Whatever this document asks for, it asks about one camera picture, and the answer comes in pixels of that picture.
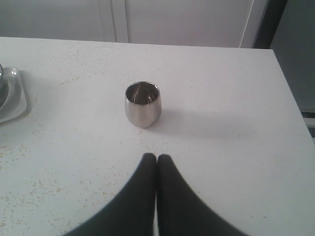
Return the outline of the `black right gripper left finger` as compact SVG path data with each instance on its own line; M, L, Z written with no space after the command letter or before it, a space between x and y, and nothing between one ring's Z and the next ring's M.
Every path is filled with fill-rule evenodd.
M152 236L157 158L145 153L132 177L101 211L67 236Z

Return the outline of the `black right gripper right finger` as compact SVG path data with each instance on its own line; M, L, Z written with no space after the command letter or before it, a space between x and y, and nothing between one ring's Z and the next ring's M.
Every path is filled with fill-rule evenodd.
M245 235L204 204L167 154L157 160L157 221L160 236Z

